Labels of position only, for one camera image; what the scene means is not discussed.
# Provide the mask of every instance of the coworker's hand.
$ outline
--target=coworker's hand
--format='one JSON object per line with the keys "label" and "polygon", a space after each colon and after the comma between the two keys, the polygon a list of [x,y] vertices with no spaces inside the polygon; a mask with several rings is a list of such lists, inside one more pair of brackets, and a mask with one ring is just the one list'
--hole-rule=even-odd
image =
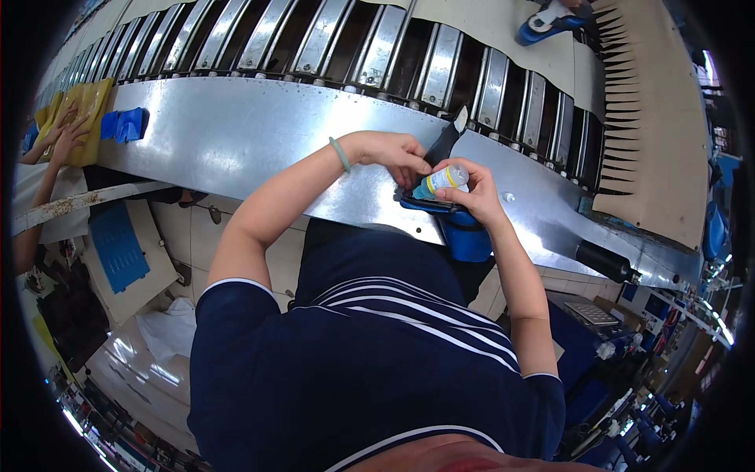
{"label": "coworker's hand", "polygon": [[72,114],[75,116],[77,111],[79,111],[79,108],[77,107],[76,99],[71,100],[71,103],[60,111],[55,123],[52,125],[52,128],[50,128],[47,136],[45,136],[45,144],[47,144],[47,147],[55,144],[55,141],[57,141],[63,133],[63,129],[66,127],[63,123]]}
{"label": "coworker's hand", "polygon": [[400,187],[411,189],[417,174],[430,173],[425,149],[411,134],[357,131],[338,138],[352,164],[382,164]]}
{"label": "coworker's hand", "polygon": [[65,164],[68,155],[74,147],[84,146],[86,144],[84,141],[76,139],[79,136],[84,136],[89,133],[88,129],[80,129],[85,121],[87,121],[87,116],[81,116],[70,125],[63,126],[63,129],[60,132],[60,137],[55,142],[55,148],[52,152],[52,157],[50,158],[51,164]]}
{"label": "coworker's hand", "polygon": [[455,188],[442,188],[435,191],[435,197],[467,207],[472,216],[486,228],[504,221],[507,216],[503,207],[501,207],[501,201],[498,200],[498,191],[495,188],[490,169],[463,157],[454,157],[441,161],[435,166],[433,172],[451,164],[461,164],[469,172],[470,180],[467,186],[470,188],[470,192],[466,193]]}

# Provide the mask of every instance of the worker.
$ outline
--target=worker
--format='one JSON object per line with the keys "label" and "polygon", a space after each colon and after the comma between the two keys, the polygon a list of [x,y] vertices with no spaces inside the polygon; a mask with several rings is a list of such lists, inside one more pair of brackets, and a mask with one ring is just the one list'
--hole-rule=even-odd
{"label": "worker", "polygon": [[[190,366],[188,425],[216,470],[594,470],[546,462],[565,417],[547,300],[490,171],[463,158],[432,169],[424,154],[409,134],[347,134],[271,177],[231,217],[197,303]],[[304,258],[294,306],[281,313],[265,251],[344,170],[352,179],[384,165],[410,187],[455,163],[471,191],[436,196],[490,233],[510,340],[465,307],[436,251],[388,231]]]}
{"label": "worker", "polygon": [[[89,133],[89,130],[82,129],[87,116],[77,117],[77,113],[78,107],[74,100],[60,112],[48,134],[37,141],[32,149],[19,159],[16,165],[13,199],[15,217],[32,208],[67,196],[145,180],[99,165],[88,165],[84,168],[65,165],[71,151],[76,147],[84,146],[85,141],[79,138]],[[54,146],[50,161],[40,162],[40,158],[50,146]],[[172,187],[141,193],[129,199],[164,203],[179,202],[181,206],[188,206],[195,205],[206,196],[207,193],[190,192],[179,187]],[[13,238],[15,275],[31,270],[38,244],[87,234],[89,216],[89,208],[82,208],[16,235]]]}

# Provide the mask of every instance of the plastic bottle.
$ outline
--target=plastic bottle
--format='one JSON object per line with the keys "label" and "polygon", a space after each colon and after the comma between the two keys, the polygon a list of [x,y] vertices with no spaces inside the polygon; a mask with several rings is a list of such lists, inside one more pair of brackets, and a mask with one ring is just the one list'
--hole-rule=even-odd
{"label": "plastic bottle", "polygon": [[467,170],[461,164],[453,164],[430,174],[414,189],[411,196],[416,199],[435,199],[435,191],[444,187],[461,187],[470,179]]}

